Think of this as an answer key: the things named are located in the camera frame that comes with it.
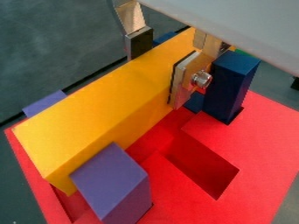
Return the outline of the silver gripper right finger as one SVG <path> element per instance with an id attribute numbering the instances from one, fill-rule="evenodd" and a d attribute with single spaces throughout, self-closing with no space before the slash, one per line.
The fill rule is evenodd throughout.
<path id="1" fill-rule="evenodd" d="M 212 84 L 212 62 L 230 49 L 230 44 L 202 30 L 194 33 L 196 49 L 174 64 L 168 103 L 178 109 L 192 99 L 197 89 Z"/>

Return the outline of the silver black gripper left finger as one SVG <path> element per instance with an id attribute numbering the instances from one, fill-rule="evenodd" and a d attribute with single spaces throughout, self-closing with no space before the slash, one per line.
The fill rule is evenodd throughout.
<path id="1" fill-rule="evenodd" d="M 137 0 L 111 0 L 121 25 L 127 59 L 134 60 L 154 46 L 154 29 L 146 24 L 141 3 Z"/>

